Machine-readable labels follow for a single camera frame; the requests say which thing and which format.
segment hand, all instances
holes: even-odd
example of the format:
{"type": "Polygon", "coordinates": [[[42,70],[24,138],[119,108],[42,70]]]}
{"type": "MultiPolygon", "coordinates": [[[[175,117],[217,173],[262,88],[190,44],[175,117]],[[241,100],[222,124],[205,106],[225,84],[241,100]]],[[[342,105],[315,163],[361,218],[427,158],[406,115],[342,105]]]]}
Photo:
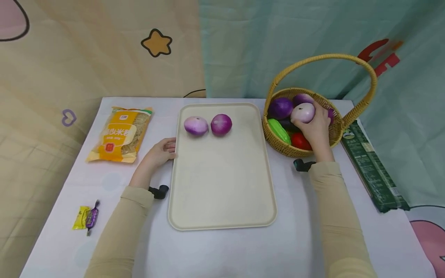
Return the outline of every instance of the hand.
{"type": "Polygon", "coordinates": [[[174,159],[176,154],[176,138],[164,138],[156,143],[150,151],[145,155],[141,164],[150,164],[154,168],[158,168],[170,159],[174,159]]]}
{"type": "Polygon", "coordinates": [[[131,178],[129,186],[148,189],[150,179],[155,170],[176,154],[176,138],[164,138],[156,143],[139,163],[131,178]]]}
{"type": "Polygon", "coordinates": [[[314,101],[313,105],[315,107],[315,116],[312,121],[304,124],[295,119],[292,123],[303,132],[304,137],[311,144],[317,162],[335,161],[329,145],[329,124],[331,119],[328,117],[328,111],[316,101],[314,101]]]}

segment person's left hand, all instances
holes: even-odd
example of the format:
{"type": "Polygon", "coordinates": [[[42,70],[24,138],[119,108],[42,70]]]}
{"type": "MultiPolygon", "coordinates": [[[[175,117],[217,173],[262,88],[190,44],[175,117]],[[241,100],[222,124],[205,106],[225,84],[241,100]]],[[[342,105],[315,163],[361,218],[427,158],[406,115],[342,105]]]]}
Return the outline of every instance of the person's left hand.
{"type": "Polygon", "coordinates": [[[176,154],[176,137],[164,138],[156,143],[145,155],[142,163],[150,164],[157,168],[170,159],[174,159],[176,154]]]}

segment beige backdrop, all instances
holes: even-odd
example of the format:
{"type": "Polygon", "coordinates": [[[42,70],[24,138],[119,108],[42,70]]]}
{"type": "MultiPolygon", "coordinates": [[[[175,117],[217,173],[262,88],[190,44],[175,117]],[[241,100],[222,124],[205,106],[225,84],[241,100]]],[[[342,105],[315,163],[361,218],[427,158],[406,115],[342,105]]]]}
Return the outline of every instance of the beige backdrop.
{"type": "Polygon", "coordinates": [[[0,277],[14,278],[101,98],[204,88],[198,4],[0,0],[0,61],[0,277]]]}

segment tray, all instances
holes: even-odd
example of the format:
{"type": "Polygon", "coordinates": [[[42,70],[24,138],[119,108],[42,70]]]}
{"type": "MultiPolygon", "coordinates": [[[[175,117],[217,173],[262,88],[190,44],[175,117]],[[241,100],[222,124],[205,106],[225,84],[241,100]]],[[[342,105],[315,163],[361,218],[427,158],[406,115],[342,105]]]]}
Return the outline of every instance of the tray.
{"type": "Polygon", "coordinates": [[[250,103],[192,104],[179,113],[168,218],[177,230],[261,227],[277,215],[258,108],[250,103]],[[227,114],[231,131],[194,137],[190,116],[210,121],[227,114]]]}

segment white tablecloth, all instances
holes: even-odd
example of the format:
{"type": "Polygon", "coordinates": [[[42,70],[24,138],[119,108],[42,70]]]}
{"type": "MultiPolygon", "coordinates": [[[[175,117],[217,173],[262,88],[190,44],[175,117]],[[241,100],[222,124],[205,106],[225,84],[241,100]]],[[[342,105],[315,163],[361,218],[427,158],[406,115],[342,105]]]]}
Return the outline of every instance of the white tablecloth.
{"type": "MultiPolygon", "coordinates": [[[[83,277],[97,240],[138,164],[85,162],[98,141],[111,106],[153,107],[154,116],[139,152],[140,159],[160,139],[175,136],[178,112],[183,106],[215,102],[250,102],[260,111],[264,107],[262,99],[104,98],[21,277],[83,277]],[[94,206],[96,199],[101,201],[100,214],[91,237],[86,237],[85,230],[71,230],[79,206],[94,206]]],[[[352,108],[350,101],[333,103],[342,114],[352,108]]],[[[279,154],[269,145],[267,153],[278,206],[278,216],[272,225],[180,232],[168,223],[168,198],[156,201],[140,237],[133,277],[324,277],[316,199],[308,175],[296,172],[294,159],[279,154]]],[[[341,145],[334,148],[334,155],[378,276],[434,278],[434,270],[405,213],[402,210],[378,213],[341,145]]],[[[171,162],[164,165],[153,177],[151,186],[170,186],[171,169],[171,162]]]]}

